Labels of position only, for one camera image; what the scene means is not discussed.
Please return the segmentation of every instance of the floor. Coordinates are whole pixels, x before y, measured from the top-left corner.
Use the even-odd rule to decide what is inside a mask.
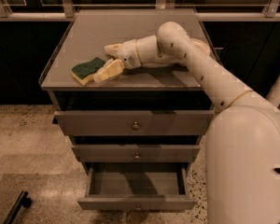
[[[0,105],[0,223],[22,190],[33,200],[14,223],[207,223],[205,137],[189,170],[190,197],[197,199],[185,212],[83,211],[87,177],[58,125],[52,105]]]

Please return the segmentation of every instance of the yellow sponge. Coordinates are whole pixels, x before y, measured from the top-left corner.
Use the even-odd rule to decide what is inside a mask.
[[[93,80],[94,74],[104,66],[105,62],[96,57],[90,62],[77,64],[72,69],[72,76],[75,78],[82,86],[85,86],[88,82]]]

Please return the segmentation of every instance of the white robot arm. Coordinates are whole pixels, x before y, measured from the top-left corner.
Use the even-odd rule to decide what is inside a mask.
[[[106,47],[125,67],[185,65],[218,114],[207,132],[209,224],[280,224],[280,110],[195,46],[175,22]]]

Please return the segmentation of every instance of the drawer cabinet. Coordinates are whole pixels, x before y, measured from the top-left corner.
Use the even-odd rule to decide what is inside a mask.
[[[196,204],[187,170],[214,112],[187,68],[140,67],[84,87],[70,75],[78,63],[107,61],[105,45],[154,35],[166,21],[208,43],[192,9],[83,9],[40,78],[89,177],[78,200],[83,209],[185,210]]]

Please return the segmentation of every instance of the cabinet top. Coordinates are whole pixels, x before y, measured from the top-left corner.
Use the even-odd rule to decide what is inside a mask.
[[[186,67],[178,64],[126,70],[103,83],[89,82],[82,87],[71,75],[72,68],[99,57],[105,61],[104,46],[155,35],[167,21],[180,23],[189,36],[208,43],[192,9],[108,9],[80,10],[66,38],[59,45],[40,78],[45,91],[151,91],[200,90]]]

